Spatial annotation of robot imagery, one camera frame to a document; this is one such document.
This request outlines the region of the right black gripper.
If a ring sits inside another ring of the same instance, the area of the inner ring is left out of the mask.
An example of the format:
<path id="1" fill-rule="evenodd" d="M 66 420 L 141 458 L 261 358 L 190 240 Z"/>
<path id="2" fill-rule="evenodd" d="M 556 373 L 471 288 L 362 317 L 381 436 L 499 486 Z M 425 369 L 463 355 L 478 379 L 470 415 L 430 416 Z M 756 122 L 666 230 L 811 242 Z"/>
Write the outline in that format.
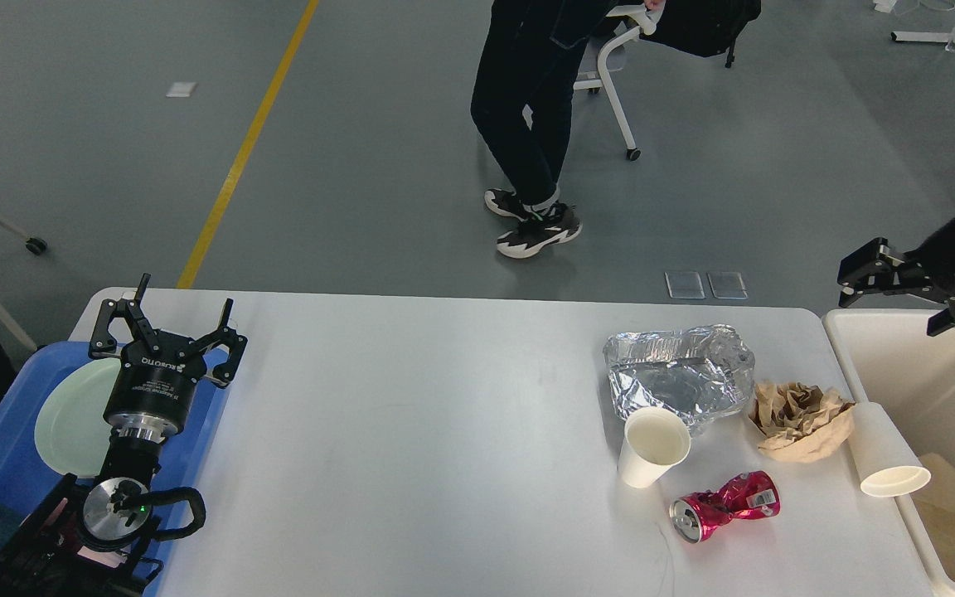
<path id="1" fill-rule="evenodd" d="M 926 335 L 955 328 L 955 218 L 913 252 L 902 254 L 887 239 L 872 239 L 842 258 L 837 283 L 841 308 L 867 294 L 913 295 L 947 306 L 928 319 Z"/>

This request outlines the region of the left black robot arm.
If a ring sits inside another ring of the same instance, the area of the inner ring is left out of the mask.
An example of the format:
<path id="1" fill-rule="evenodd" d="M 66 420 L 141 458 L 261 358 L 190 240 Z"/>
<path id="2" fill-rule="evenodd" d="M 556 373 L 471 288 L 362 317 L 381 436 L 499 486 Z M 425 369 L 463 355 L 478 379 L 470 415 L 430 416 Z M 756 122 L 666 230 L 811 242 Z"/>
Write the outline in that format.
<path id="1" fill-rule="evenodd" d="M 0 596 L 140 596 L 163 568 L 148 548 L 206 522 L 196 488 L 156 487 L 162 452 L 185 432 L 198 386 L 235 379 L 249 341 L 230 325 L 231 298 L 204 336 L 155 328 L 143 313 L 148 283 L 145 274 L 132 298 L 106 299 L 92 329 L 91 361 L 116 367 L 101 401 L 101 464 L 69 466 L 5 541 Z"/>

